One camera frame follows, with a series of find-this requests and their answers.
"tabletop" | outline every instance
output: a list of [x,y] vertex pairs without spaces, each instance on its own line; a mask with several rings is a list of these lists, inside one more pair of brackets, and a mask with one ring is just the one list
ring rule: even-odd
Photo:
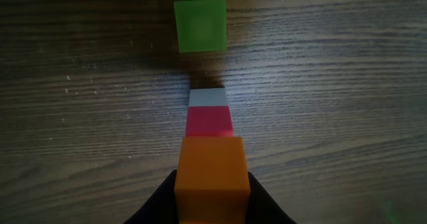
[[219,86],[297,223],[426,222],[427,0],[227,0],[184,54],[174,1],[0,0],[0,222],[123,223]]

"orange block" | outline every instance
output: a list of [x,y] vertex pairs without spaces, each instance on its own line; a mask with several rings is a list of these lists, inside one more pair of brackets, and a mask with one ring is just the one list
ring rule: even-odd
[[250,196],[241,137],[184,137],[175,180],[179,223],[245,223]]

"green block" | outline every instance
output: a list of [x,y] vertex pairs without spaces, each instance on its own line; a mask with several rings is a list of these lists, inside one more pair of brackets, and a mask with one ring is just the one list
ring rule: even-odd
[[174,3],[179,52],[227,49],[226,0]]

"wooden table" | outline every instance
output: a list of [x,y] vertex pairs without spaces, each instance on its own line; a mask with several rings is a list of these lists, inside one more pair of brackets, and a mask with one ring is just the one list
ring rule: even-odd
[[298,223],[427,222],[427,0],[227,0],[229,49],[185,55],[173,1],[0,0],[1,223],[122,223],[219,85]]

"red block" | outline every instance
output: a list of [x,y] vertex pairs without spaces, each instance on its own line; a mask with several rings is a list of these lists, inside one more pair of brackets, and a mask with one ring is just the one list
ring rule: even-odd
[[185,136],[233,137],[230,108],[188,107]]

